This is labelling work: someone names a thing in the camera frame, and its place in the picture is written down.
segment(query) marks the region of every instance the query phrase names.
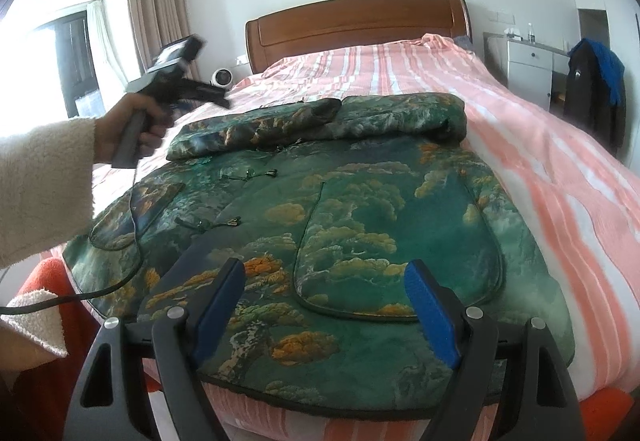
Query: blue cloth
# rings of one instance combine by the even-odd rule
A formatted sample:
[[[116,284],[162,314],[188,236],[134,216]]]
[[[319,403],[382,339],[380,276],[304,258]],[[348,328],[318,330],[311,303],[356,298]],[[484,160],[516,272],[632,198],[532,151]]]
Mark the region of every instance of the blue cloth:
[[[598,59],[598,64],[600,65],[600,74],[602,75],[602,79],[604,79],[609,86],[609,105],[620,105],[620,103],[622,103],[622,85],[625,77],[625,66],[620,62],[620,59],[612,52],[612,50],[604,44],[596,40],[591,40],[590,38],[582,39],[569,52],[569,57],[573,56],[578,47],[584,43],[589,44],[591,49],[593,49],[593,52]]]

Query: hand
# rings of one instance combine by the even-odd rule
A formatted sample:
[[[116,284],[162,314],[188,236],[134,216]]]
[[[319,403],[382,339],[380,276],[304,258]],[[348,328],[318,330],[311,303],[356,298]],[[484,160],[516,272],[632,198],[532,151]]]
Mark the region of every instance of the hand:
[[[148,132],[140,134],[140,157],[151,156],[160,147],[167,128],[173,127],[174,121],[153,98],[128,93],[107,114],[95,120],[94,163],[111,163],[122,131],[137,109],[145,110],[153,119]]]

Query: fleece sleeve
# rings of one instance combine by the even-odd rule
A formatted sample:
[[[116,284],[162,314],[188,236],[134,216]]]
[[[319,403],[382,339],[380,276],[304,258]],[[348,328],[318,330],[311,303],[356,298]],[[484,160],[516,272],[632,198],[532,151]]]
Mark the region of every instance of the fleece sleeve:
[[[0,267],[86,230],[94,130],[76,118],[0,139]]]

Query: nightstand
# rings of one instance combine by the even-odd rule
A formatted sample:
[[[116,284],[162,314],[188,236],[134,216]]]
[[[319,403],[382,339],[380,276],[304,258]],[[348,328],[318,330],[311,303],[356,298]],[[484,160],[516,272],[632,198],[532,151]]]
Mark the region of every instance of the nightstand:
[[[484,34],[484,60],[498,82],[545,111],[558,76],[569,74],[569,57],[562,50],[493,33]]]

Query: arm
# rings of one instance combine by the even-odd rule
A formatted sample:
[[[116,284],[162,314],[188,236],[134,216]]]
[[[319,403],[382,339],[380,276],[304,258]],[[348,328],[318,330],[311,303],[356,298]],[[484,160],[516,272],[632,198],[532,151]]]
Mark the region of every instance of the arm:
[[[170,120],[156,102],[125,95],[97,120],[76,118],[0,140],[0,267],[56,246],[86,230],[93,217],[94,163],[110,163],[133,110],[154,126],[140,136],[149,156]]]

